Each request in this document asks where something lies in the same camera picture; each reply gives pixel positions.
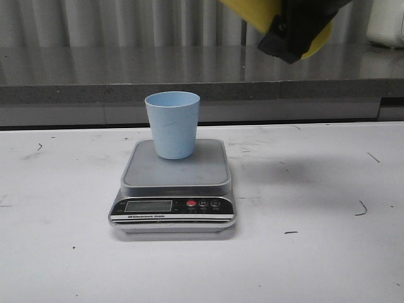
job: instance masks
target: yellow object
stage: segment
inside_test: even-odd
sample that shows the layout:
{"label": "yellow object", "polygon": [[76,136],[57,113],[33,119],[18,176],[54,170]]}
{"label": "yellow object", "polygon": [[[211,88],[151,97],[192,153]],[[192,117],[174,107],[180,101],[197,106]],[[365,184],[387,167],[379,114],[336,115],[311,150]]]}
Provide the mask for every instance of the yellow object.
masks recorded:
{"label": "yellow object", "polygon": [[[259,32],[266,33],[271,25],[273,17],[281,12],[280,0],[220,0],[234,10],[244,20],[255,27]],[[332,22],[319,33],[311,43],[308,52],[303,54],[302,59],[315,54],[324,46],[330,38],[333,29]]]}

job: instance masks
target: button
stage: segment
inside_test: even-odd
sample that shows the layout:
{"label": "button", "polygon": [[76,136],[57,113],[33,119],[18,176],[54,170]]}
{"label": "button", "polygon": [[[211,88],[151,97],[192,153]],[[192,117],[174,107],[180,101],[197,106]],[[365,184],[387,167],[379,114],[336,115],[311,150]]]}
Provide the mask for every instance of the button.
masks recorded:
{"label": "button", "polygon": [[220,201],[219,200],[213,200],[210,204],[212,206],[220,206]]}
{"label": "button", "polygon": [[207,200],[201,200],[201,201],[199,201],[199,206],[208,206]]}
{"label": "button", "polygon": [[195,201],[195,200],[188,200],[187,201],[187,206],[196,206],[197,205],[197,202]]}

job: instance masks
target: cup rim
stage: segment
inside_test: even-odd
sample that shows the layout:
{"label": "cup rim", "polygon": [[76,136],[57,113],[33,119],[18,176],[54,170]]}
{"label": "cup rim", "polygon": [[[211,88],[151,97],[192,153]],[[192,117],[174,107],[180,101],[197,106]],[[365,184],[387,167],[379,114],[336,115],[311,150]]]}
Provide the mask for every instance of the cup rim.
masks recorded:
{"label": "cup rim", "polygon": [[[191,102],[191,103],[189,103],[189,104],[175,105],[175,106],[155,105],[155,104],[149,103],[148,100],[149,100],[151,97],[156,96],[156,95],[163,95],[163,94],[166,94],[166,93],[181,93],[181,94],[185,94],[185,95],[194,95],[194,96],[197,96],[197,98],[195,99],[195,101],[193,101],[193,102]],[[185,107],[185,106],[194,105],[195,103],[198,103],[200,100],[201,100],[201,97],[200,97],[199,95],[197,95],[196,93],[185,92],[185,91],[182,91],[182,90],[171,90],[171,91],[166,91],[166,92],[153,93],[153,94],[151,94],[151,95],[149,95],[149,96],[147,96],[147,97],[145,98],[145,103],[146,103],[147,105],[153,106],[153,107],[176,108],[176,107]]]}

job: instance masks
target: corrugated wall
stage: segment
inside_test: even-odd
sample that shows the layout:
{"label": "corrugated wall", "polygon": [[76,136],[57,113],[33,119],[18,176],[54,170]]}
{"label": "corrugated wall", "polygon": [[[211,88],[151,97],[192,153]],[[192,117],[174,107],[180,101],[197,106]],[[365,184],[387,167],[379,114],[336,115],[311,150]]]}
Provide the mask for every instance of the corrugated wall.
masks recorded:
{"label": "corrugated wall", "polygon": [[[372,1],[335,19],[332,44],[365,42]],[[261,35],[217,0],[0,0],[0,47],[255,45]]]}

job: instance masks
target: red button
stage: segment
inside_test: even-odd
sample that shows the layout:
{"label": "red button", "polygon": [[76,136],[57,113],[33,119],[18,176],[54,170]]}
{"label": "red button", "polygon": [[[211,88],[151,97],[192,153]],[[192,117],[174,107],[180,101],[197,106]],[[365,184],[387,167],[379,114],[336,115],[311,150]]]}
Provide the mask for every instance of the red button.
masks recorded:
{"label": "red button", "polygon": [[195,206],[195,205],[197,205],[198,203],[195,201],[195,200],[188,200],[187,201],[187,205],[188,206]]}

